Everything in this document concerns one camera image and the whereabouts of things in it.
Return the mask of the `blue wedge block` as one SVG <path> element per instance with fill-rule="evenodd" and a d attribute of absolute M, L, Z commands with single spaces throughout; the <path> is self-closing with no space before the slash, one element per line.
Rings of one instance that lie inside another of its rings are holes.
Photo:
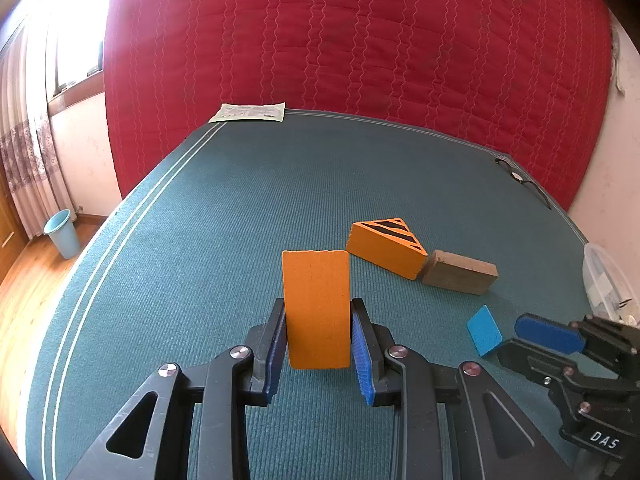
<path fill-rule="evenodd" d="M 466 328 L 479 356 L 487 356 L 503 342 L 502 333 L 486 304 L 466 322 Z"/>

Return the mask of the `orange rectangular-face wedge block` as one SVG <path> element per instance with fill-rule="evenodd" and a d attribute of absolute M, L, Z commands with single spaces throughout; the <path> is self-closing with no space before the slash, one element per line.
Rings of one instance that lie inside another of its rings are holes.
<path fill-rule="evenodd" d="M 282 276 L 290 365 L 296 370 L 349 367 L 348 252 L 284 252 Z"/>

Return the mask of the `clear plastic bowl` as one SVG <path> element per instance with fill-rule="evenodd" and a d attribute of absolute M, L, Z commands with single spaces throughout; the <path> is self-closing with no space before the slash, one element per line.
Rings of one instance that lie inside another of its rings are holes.
<path fill-rule="evenodd" d="M 624 272 L 598 244 L 585 244 L 582 280 L 594 315 L 639 327 L 639 299 Z"/>

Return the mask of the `brown rectangular block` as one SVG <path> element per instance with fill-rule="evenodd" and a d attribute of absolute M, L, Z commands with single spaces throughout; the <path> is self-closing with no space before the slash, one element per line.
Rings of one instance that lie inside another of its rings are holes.
<path fill-rule="evenodd" d="M 482 296 L 498 277 L 498 269 L 493 263 L 436 249 L 427 257 L 422 283 Z"/>

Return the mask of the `orange striped triangular block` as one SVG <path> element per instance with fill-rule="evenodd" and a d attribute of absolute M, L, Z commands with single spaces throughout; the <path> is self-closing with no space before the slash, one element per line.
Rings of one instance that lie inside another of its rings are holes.
<path fill-rule="evenodd" d="M 411 281 L 427 260 L 426 250 L 401 218 L 354 222 L 346 250 Z"/>

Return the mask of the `light blue waste bin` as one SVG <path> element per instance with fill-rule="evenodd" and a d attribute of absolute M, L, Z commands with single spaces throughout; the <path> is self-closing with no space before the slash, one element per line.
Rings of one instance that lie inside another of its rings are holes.
<path fill-rule="evenodd" d="M 54 214 L 44 225 L 43 234 L 50 237 L 64 259 L 74 258 L 80 253 L 80 241 L 69 209 Z"/>

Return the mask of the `red quilted mattress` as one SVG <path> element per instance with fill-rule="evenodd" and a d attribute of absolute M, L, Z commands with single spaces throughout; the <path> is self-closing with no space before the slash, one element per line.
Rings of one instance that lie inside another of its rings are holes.
<path fill-rule="evenodd" d="M 611 76 L 602 0 L 111 0 L 108 137 L 130 192 L 221 104 L 432 129 L 514 158 L 563 207 Z"/>

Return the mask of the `white paper leaflet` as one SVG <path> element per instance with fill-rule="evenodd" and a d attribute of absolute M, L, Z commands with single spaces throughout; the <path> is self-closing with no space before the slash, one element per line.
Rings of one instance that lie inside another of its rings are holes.
<path fill-rule="evenodd" d="M 265 122 L 283 122 L 285 102 L 278 104 L 238 105 L 222 103 L 208 122 L 233 122 L 234 120 L 264 120 Z"/>

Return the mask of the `patterned curtain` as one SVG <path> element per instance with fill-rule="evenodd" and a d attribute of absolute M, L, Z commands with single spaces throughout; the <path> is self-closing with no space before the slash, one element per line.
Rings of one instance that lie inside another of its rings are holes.
<path fill-rule="evenodd" d="M 56 152 L 44 79 L 44 47 L 20 32 L 1 55 L 1 159 L 18 218 L 30 238 L 74 209 Z"/>

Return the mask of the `window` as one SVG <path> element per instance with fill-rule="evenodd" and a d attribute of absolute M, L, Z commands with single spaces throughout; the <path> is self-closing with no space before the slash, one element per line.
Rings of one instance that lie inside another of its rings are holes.
<path fill-rule="evenodd" d="M 47 11 L 46 88 L 49 101 L 102 70 L 111 0 L 44 0 Z"/>

